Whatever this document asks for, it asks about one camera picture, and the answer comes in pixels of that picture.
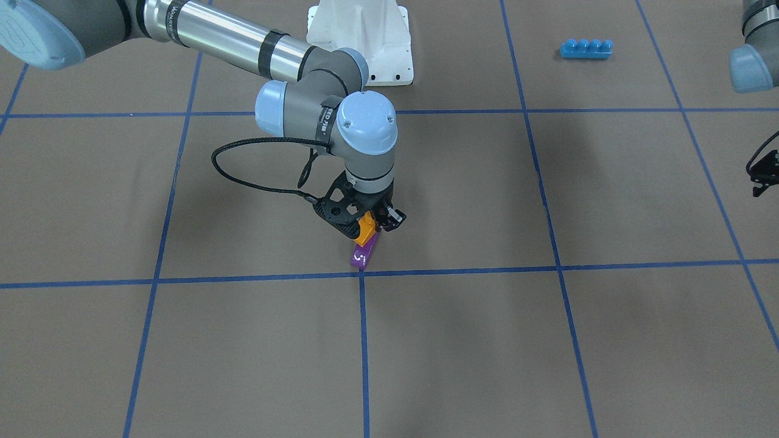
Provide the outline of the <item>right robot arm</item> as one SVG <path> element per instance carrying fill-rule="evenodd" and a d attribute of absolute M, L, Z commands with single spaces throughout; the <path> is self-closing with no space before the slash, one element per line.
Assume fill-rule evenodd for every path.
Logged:
<path fill-rule="evenodd" d="M 3 1 L 2 48 L 37 69 L 58 71 L 133 39 L 189 48 L 262 80 L 255 120 L 267 141 L 335 157 L 343 171 L 311 203 L 348 238 L 363 217 L 385 232 L 405 214 L 393 207 L 397 112 L 368 91 L 368 64 L 353 48 L 326 50 L 199 1 Z"/>

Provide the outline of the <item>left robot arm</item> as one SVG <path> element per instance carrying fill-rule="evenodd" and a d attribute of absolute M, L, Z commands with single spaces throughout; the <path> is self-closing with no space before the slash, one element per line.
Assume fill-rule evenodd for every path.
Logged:
<path fill-rule="evenodd" d="M 728 58 L 732 88 L 740 94 L 771 91 L 778 85 L 778 2 L 743 1 L 742 7 L 744 44 Z M 777 136 L 776 132 L 763 142 L 746 164 L 754 197 L 778 183 L 777 149 L 763 153 Z"/>

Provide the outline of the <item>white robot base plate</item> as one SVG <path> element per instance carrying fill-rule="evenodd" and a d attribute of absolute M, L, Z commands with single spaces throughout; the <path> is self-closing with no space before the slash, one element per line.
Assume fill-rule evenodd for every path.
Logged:
<path fill-rule="evenodd" d="M 392 41 L 369 36 L 307 36 L 309 44 L 336 50 L 352 48 L 363 55 L 367 63 L 367 87 L 406 86 L 414 80 L 411 38 Z"/>

